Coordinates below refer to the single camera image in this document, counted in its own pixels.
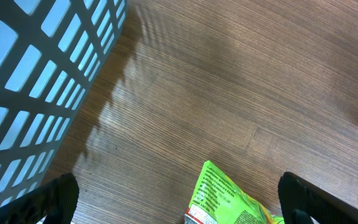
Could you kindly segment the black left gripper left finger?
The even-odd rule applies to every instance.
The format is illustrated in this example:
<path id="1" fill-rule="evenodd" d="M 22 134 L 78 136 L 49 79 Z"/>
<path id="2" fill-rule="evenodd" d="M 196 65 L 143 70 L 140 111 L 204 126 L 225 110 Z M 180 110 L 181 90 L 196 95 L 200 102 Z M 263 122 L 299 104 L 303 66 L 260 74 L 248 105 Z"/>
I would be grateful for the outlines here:
<path id="1" fill-rule="evenodd" d="M 1 224 L 70 224 L 76 210 L 79 186 L 72 173 L 49 183 L 0 208 Z"/>

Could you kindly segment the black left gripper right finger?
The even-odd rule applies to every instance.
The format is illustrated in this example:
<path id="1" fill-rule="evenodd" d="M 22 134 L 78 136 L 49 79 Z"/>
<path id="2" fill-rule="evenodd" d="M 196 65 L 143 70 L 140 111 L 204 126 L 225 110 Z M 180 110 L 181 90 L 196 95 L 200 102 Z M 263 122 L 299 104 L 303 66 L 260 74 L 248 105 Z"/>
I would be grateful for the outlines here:
<path id="1" fill-rule="evenodd" d="M 305 179 L 285 172 L 278 183 L 285 224 L 358 224 L 358 209 Z"/>

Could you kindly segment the green snack bag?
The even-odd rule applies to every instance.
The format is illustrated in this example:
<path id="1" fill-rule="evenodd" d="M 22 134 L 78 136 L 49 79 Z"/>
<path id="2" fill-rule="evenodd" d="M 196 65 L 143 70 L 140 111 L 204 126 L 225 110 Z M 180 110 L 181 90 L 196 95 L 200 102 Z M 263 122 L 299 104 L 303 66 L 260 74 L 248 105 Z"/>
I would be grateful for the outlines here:
<path id="1" fill-rule="evenodd" d="M 221 169 L 206 161 L 185 212 L 185 224 L 284 224 L 247 195 Z"/>

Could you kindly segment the grey plastic mesh basket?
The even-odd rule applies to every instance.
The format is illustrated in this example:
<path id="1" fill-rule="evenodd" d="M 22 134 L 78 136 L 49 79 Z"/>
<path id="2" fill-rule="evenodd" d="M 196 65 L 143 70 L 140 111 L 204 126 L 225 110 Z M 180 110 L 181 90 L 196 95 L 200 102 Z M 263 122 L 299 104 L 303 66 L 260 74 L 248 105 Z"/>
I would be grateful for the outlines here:
<path id="1" fill-rule="evenodd" d="M 42 182 L 127 0 L 0 0 L 0 208 Z"/>

